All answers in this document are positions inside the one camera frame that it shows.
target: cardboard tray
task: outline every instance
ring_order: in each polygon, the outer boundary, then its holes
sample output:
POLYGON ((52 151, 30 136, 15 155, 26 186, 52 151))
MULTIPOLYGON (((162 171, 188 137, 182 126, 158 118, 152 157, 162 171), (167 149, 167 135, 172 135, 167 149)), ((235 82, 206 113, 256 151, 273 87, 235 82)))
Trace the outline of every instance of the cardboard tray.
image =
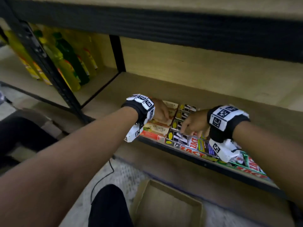
POLYGON ((140 183, 130 215, 136 227, 200 227, 204 222, 201 202, 155 180, 140 183))

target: bottle label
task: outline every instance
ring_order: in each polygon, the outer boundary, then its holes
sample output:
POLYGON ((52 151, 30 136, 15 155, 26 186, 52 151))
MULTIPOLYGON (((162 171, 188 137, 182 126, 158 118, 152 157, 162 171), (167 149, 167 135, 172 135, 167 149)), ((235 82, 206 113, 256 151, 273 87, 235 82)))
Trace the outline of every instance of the bottle label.
POLYGON ((93 59, 93 56, 91 55, 90 51, 87 48, 84 48, 84 51, 86 52, 87 56, 89 57, 89 59, 91 60, 94 68, 97 70, 98 66, 95 62, 95 60, 93 59))
POLYGON ((60 75, 63 77, 63 79, 64 79, 65 83, 67 84, 67 86, 68 86, 68 87, 70 88, 70 90, 71 90, 71 87, 70 87, 70 85, 67 83, 66 79, 64 78, 64 76, 63 76, 63 74, 62 74, 62 72, 61 72, 60 68, 58 68, 58 72, 59 72, 59 73, 60 73, 60 75))
POLYGON ((41 70, 41 68, 35 62, 34 62, 34 66, 37 69, 37 71, 39 72, 39 74, 42 77, 42 79, 44 80, 44 82, 47 83, 48 85, 52 85, 51 82, 49 81, 49 79, 44 74, 44 72, 41 70))
POLYGON ((24 64, 24 66, 25 66, 26 70, 29 72, 29 74, 33 78, 35 78, 37 80, 40 80, 40 77, 37 75, 37 73, 35 72, 35 70, 33 70, 32 67, 22 57, 19 57, 19 58, 20 58, 22 64, 24 64))
POLYGON ((79 55, 77 55, 77 57, 78 57, 78 60, 80 61, 81 65, 82 65, 84 71, 86 72, 86 75, 89 76, 89 71, 88 71, 87 67, 85 66, 85 64, 84 64, 84 62, 83 62, 83 60, 82 60, 82 58, 81 58, 79 55))
POLYGON ((64 60, 67 65, 69 66, 71 72, 74 74, 74 76, 76 77, 76 79, 78 80, 79 83, 81 83, 81 80, 79 79, 77 73, 75 72, 75 69, 73 68, 73 66, 70 64, 70 62, 68 62, 67 60, 64 60))

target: black pants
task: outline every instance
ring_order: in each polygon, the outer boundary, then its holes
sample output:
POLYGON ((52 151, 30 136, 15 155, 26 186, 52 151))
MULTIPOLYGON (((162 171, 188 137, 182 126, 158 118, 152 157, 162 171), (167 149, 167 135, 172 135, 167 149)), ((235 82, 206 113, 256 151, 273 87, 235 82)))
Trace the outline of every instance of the black pants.
POLYGON ((14 166, 19 163, 11 156, 6 156, 17 143, 38 152, 57 141, 57 139, 26 118, 7 117, 0 121, 0 167, 14 166))
POLYGON ((133 227, 123 192, 113 184, 103 187, 93 200, 88 227, 133 227))

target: hand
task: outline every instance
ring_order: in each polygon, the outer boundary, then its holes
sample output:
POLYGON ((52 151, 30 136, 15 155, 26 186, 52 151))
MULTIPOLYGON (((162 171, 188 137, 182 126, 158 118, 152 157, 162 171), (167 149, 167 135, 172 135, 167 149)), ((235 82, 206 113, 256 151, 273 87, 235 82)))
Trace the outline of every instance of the hand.
POLYGON ((156 108, 154 112, 154 119, 158 120, 159 122, 166 122, 169 119, 169 109, 165 103, 161 99, 152 98, 151 100, 156 108))
POLYGON ((193 135, 194 133, 197 133, 198 137, 201 137, 202 134, 204 137, 207 137, 210 129, 210 126, 207 122, 208 111, 209 109, 205 109, 191 113, 183 121, 180 133, 184 133, 185 135, 193 135))

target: cable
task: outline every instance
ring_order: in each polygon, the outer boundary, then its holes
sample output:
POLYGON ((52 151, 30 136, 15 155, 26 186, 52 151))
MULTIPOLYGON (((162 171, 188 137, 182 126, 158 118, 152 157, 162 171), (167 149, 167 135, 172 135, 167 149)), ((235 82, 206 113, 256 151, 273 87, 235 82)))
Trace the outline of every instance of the cable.
POLYGON ((109 174, 105 175, 103 178, 101 178, 93 187, 92 189, 92 192, 91 192, 91 205, 92 205, 92 197, 93 197, 93 191, 94 191, 94 188, 96 187, 96 185, 98 185, 99 182, 101 182, 104 178, 106 178, 107 176, 111 175, 113 172, 115 172, 114 168, 112 167, 112 164, 111 164, 111 161, 109 160, 109 165, 111 166, 112 168, 112 172, 110 172, 109 174))

